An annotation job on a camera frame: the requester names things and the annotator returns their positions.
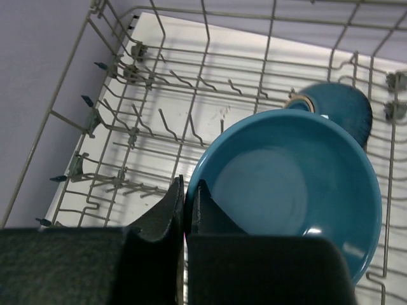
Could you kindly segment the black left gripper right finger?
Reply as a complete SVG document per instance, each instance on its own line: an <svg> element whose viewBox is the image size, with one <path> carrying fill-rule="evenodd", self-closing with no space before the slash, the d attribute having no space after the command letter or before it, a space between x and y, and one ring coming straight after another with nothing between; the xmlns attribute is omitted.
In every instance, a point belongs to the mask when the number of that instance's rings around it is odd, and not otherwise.
<svg viewBox="0 0 407 305"><path fill-rule="evenodd" d="M322 238L245 234L204 180L189 205L189 304L355 304L343 257Z"/></svg>

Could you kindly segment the light blue bowl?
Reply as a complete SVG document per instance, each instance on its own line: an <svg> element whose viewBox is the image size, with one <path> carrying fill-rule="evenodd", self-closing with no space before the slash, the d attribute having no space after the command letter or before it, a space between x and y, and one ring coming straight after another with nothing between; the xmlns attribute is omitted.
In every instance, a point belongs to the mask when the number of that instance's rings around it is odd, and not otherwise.
<svg viewBox="0 0 407 305"><path fill-rule="evenodd" d="M198 161L186 209L201 180L246 233L331 241L353 283L375 254L382 225L376 173L359 143L323 116L281 109L238 121Z"/></svg>

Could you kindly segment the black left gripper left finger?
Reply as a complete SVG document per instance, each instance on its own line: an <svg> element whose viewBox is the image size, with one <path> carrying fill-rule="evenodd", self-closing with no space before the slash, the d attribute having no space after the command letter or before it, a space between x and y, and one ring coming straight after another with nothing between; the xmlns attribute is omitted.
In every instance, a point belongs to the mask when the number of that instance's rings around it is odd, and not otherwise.
<svg viewBox="0 0 407 305"><path fill-rule="evenodd" d="M2 304L181 304L184 181L123 227L1 231Z"/></svg>

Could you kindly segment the dark blue bowl beige inside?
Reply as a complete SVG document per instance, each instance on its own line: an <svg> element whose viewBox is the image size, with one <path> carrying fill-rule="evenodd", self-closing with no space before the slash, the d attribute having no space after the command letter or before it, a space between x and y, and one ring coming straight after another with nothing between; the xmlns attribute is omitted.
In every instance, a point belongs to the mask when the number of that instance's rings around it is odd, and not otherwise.
<svg viewBox="0 0 407 305"><path fill-rule="evenodd" d="M342 83L317 83L292 93L286 109L308 111L341 126L365 147L371 133L373 112L359 89Z"/></svg>

